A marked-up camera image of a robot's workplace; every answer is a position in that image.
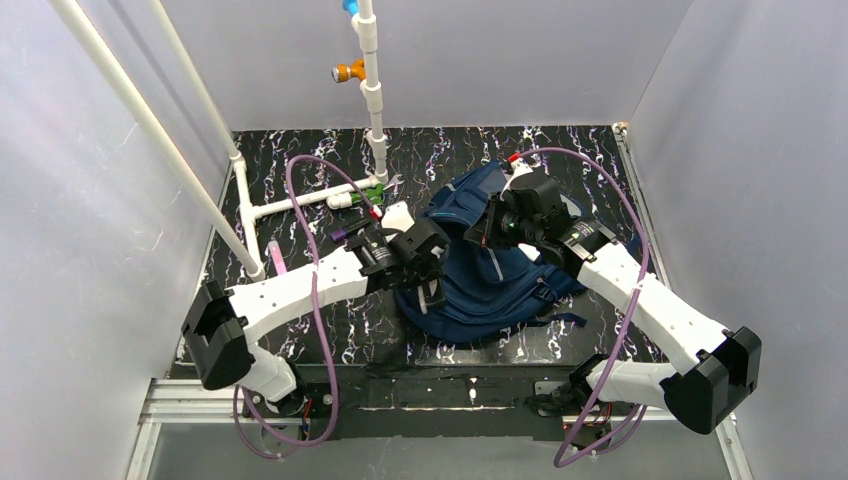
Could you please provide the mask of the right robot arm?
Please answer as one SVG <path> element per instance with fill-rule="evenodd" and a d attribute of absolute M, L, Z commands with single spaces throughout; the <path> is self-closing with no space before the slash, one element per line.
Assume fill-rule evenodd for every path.
<path fill-rule="evenodd" d="M 662 408 L 689 430 L 708 434 L 757 388 L 762 340 L 702 314 L 641 265 L 615 234 L 569 212 L 556 182 L 515 175 L 488 194 L 465 235 L 483 247 L 533 247 L 542 259 L 600 295 L 665 354 L 664 363 L 587 361 L 570 382 L 603 402 Z"/>

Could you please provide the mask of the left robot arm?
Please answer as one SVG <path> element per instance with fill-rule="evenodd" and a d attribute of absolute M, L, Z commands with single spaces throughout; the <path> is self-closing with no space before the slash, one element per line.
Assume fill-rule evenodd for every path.
<path fill-rule="evenodd" d="M 426 306 L 440 306 L 449 237 L 433 221 L 405 229 L 369 222 L 320 259 L 283 275 L 223 288 L 200 286 L 181 334 L 202 387 L 240 386 L 279 405 L 299 387 L 292 365 L 262 348 L 262 337 L 337 302 L 378 290 L 422 288 Z"/>

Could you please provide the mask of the navy blue backpack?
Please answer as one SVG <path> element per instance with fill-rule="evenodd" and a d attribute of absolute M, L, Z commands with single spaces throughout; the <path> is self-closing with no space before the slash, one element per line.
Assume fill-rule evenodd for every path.
<path fill-rule="evenodd" d="M 540 256 L 518 247 L 486 249 L 463 239 L 484 213 L 488 195 L 507 182 L 503 168 L 488 163 L 445 184 L 418 215 L 440 226 L 449 239 L 441 285 L 444 303 L 423 307 L 415 288 L 396 290 L 400 312 L 428 335 L 468 343 L 520 323 L 533 323 L 564 297 L 586 288 Z"/>

